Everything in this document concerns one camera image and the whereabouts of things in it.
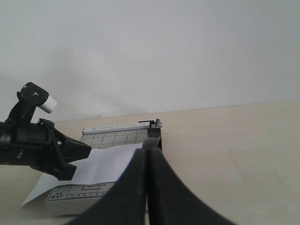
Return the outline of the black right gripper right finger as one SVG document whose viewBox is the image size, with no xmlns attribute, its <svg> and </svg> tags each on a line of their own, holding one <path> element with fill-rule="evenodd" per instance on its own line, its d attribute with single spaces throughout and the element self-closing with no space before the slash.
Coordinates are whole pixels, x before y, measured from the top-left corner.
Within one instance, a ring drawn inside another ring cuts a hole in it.
<svg viewBox="0 0 300 225">
<path fill-rule="evenodd" d="M 176 175 L 158 148 L 146 150 L 146 193 L 151 225 L 233 225 L 200 200 Z"/>
</svg>

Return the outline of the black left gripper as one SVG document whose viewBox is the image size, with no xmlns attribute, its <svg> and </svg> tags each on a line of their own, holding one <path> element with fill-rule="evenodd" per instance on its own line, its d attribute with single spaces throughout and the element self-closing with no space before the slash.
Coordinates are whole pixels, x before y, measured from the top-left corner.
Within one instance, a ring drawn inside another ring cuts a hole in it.
<svg viewBox="0 0 300 225">
<path fill-rule="evenodd" d="M 57 157 L 59 151 L 63 158 Z M 90 152 L 90 146 L 64 135 L 49 120 L 24 127 L 0 123 L 1 165 L 30 166 L 57 180 L 72 180 L 76 166 L 68 163 L 86 159 Z"/>
</svg>

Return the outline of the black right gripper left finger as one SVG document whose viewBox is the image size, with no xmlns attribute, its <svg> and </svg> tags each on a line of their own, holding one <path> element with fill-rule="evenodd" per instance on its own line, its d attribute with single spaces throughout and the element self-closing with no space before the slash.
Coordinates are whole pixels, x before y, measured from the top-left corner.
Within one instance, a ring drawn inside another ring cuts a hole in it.
<svg viewBox="0 0 300 225">
<path fill-rule="evenodd" d="M 146 150 L 137 149 L 110 190 L 69 225 L 143 225 L 146 206 Z"/>
</svg>

